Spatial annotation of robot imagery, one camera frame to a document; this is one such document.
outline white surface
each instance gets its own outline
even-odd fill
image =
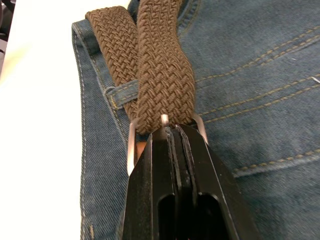
[[[17,1],[0,79],[1,239],[80,239],[81,98],[71,23],[128,2]]]

